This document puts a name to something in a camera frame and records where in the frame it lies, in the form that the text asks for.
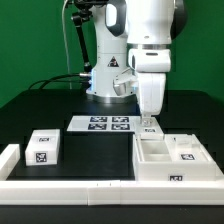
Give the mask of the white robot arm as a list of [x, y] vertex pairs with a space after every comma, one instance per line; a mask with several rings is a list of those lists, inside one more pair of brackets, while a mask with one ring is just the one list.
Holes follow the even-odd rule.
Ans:
[[135, 96], [141, 124], [148, 126], [162, 109], [172, 30], [183, 6], [183, 0], [93, 3], [97, 61], [88, 95], [109, 103]]

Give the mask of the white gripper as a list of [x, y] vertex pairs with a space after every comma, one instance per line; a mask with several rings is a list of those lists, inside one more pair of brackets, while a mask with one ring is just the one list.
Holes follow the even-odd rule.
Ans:
[[170, 50], [130, 49], [128, 64], [137, 77], [137, 100], [141, 113], [141, 124], [152, 125], [152, 115], [162, 109], [166, 74], [171, 69]]

